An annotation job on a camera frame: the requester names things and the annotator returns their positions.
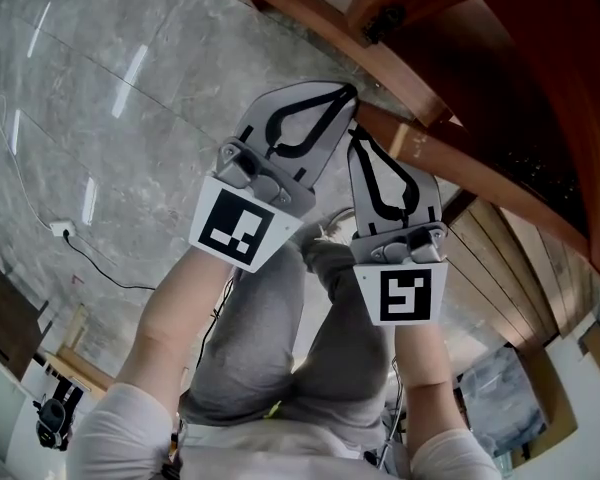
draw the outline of wooden frame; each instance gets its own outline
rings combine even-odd
[[[320,34],[413,112],[402,160],[600,273],[600,0],[409,0],[409,19],[367,48],[361,27],[396,0],[353,0],[344,14],[323,0],[253,1]],[[387,149],[404,122],[367,104],[358,120]]]

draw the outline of wooden furniture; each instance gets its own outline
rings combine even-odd
[[[522,217],[600,275],[600,0],[251,1],[321,35],[411,111],[360,106],[387,150]],[[574,324],[564,315],[561,331]]]
[[[113,377],[93,366],[80,356],[76,347],[86,332],[86,308],[81,304],[76,309],[58,352],[46,353],[46,359],[58,373],[77,382],[96,399],[101,399],[113,384]]]
[[[34,307],[0,270],[0,363],[18,380],[51,327],[50,322],[41,332],[38,326],[47,306]]]

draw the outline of forearm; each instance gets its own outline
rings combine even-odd
[[[432,437],[465,428],[453,396],[449,354],[437,324],[396,327],[396,360],[407,398],[408,452]]]
[[[149,299],[117,382],[139,387],[175,414],[191,345],[230,272],[228,263],[189,249]]]

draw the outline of person's right arm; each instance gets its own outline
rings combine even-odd
[[[453,396],[451,363],[439,326],[398,326],[395,341],[407,399],[407,448],[413,457],[431,438],[467,426]]]

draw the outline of black strap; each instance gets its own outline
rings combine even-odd
[[[269,144],[269,151],[266,154],[266,158],[269,158],[273,153],[283,158],[300,158],[306,155],[344,106],[351,99],[355,98],[356,95],[356,88],[351,84],[345,84],[337,91],[299,101],[276,110],[269,118],[265,127],[265,139],[267,144]],[[285,117],[330,101],[332,103],[329,105],[329,108],[320,116],[318,122],[300,144],[295,146],[279,144],[276,146],[276,142],[280,140],[280,136],[282,135],[282,121]]]
[[[369,190],[369,197],[371,198],[371,204],[373,210],[385,220],[401,220],[404,227],[409,226],[409,215],[416,211],[418,203],[420,201],[420,189],[415,180],[406,172],[400,165],[391,158],[384,149],[382,149],[378,143],[373,140],[369,132],[367,132],[360,125],[356,127],[351,133],[351,146],[353,147],[360,158],[360,167],[362,167],[362,174],[364,175]],[[378,182],[373,173],[373,167],[369,155],[362,145],[362,141],[367,141],[373,152],[380,157],[389,168],[395,172],[402,181],[405,182],[406,187],[402,193],[402,201],[404,203],[404,209],[398,208],[397,206],[389,206],[384,203],[382,196],[380,195],[380,189],[378,188]]]

